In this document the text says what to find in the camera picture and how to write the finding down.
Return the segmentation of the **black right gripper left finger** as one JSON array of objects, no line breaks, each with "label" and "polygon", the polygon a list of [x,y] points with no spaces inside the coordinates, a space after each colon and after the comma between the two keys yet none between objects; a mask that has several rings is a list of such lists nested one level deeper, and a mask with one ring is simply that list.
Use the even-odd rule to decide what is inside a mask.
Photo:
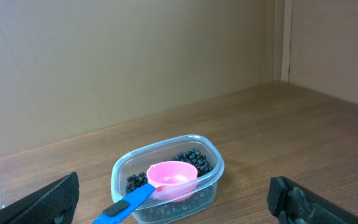
[{"label": "black right gripper left finger", "polygon": [[0,209],[0,224],[71,224],[79,201],[76,172]]}]

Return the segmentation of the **pink scoop blue handle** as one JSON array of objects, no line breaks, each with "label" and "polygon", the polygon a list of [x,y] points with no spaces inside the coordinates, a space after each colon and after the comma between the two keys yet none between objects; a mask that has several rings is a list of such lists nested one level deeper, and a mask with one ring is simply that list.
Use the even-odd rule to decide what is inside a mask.
[{"label": "pink scoop blue handle", "polygon": [[151,165],[146,172],[148,182],[126,195],[122,200],[103,210],[94,224],[118,224],[142,205],[154,192],[175,189],[163,196],[175,202],[190,197],[196,184],[184,187],[183,184],[197,179],[198,171],[191,164],[181,161],[167,161]]}]

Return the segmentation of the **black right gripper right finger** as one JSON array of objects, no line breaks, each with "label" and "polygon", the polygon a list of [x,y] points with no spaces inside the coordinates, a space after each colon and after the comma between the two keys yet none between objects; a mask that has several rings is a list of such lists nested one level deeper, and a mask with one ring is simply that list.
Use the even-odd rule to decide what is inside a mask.
[{"label": "black right gripper right finger", "polygon": [[272,177],[268,210],[279,224],[351,224],[358,216],[284,177]]}]

